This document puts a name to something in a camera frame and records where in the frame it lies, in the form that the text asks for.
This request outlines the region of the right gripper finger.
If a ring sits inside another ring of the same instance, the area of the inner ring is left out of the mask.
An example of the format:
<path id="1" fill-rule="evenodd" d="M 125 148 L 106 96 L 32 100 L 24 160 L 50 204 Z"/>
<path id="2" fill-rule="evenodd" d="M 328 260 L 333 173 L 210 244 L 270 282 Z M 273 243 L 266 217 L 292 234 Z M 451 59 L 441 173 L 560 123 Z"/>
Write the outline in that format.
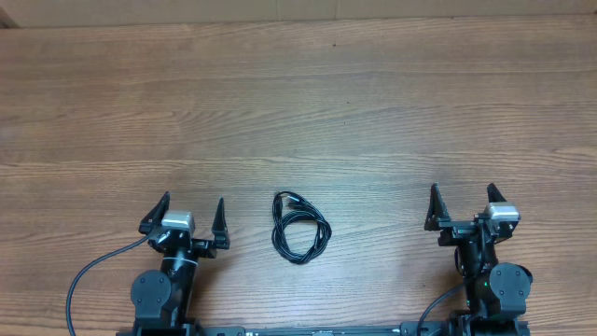
<path id="1" fill-rule="evenodd" d="M 434 183 L 430 189 L 430 201 L 425 218 L 424 229 L 426 231 L 441 231 L 450 226 L 451 216 L 440 194 L 438 183 Z"/>
<path id="2" fill-rule="evenodd" d="M 489 203 L 505 203 L 507 201 L 494 183 L 490 183 L 486 191 Z"/>

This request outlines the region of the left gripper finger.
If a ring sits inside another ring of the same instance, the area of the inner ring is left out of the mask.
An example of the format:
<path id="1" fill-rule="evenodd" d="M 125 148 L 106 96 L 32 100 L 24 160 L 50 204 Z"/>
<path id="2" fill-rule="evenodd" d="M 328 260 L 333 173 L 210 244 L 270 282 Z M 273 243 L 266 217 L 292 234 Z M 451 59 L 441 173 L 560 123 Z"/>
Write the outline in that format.
<path id="1" fill-rule="evenodd" d="M 156 226 L 161 224 L 165 213 L 169 209 L 170 200 L 170 192 L 166 191 L 158 203 L 140 221 L 138 231 L 141 234 L 150 234 Z"/>
<path id="2" fill-rule="evenodd" d="M 214 236 L 214 245 L 216 249 L 229 249 L 230 238 L 225 219 L 225 202 L 223 197 L 219 199 L 215 211 L 212 234 Z"/>

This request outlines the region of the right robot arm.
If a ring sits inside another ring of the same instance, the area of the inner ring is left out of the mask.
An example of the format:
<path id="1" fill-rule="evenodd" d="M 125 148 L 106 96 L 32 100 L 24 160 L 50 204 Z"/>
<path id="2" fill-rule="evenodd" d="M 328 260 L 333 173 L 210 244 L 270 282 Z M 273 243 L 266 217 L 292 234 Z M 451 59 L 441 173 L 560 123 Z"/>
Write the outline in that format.
<path id="1" fill-rule="evenodd" d="M 437 231 L 440 246 L 453 246 L 454 263 L 463 283 L 432 301 L 420 316 L 418 335 L 528 335 L 528 324 L 519 317 L 526 313 L 526 300 L 534 281 L 532 273 L 519 264 L 501 262 L 495 246 L 513 236 L 521 215 L 514 203 L 495 184 L 486 188 L 488 203 L 468 221 L 453 220 L 439 185 L 430 188 L 424 228 Z M 426 318 L 441 302 L 463 291 L 466 308 L 454 311 L 444 323 Z"/>

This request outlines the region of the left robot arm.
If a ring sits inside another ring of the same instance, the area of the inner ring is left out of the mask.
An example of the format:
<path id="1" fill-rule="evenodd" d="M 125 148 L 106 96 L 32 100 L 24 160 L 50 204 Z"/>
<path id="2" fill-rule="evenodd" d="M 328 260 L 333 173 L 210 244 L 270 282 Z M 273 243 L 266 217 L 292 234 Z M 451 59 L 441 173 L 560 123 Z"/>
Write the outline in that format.
<path id="1" fill-rule="evenodd" d="M 132 283 L 133 335 L 203 335 L 200 323 L 187 316 L 200 259 L 214 259 L 230 247 L 225 203 L 218 201 L 211 239 L 194 236 L 194 216 L 171 210 L 166 192 L 141 220 L 139 232 L 162 254 L 157 270 L 139 274 Z"/>

